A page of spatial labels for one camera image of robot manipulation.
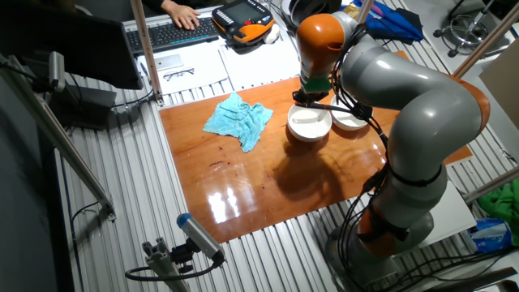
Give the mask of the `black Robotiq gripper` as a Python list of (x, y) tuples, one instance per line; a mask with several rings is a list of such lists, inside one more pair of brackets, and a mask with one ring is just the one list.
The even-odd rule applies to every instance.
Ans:
[(305, 92), (301, 88), (298, 91), (294, 91), (292, 97), (295, 106), (302, 108), (308, 106), (312, 109), (323, 110), (324, 105), (320, 104), (318, 101), (324, 99), (328, 94), (329, 92)]

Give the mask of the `bare bystander hand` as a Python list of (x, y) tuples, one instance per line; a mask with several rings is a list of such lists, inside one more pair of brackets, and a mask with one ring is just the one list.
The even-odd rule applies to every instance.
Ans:
[(161, 9), (173, 20), (179, 28), (194, 30), (199, 27), (199, 12), (172, 0), (164, 0)]

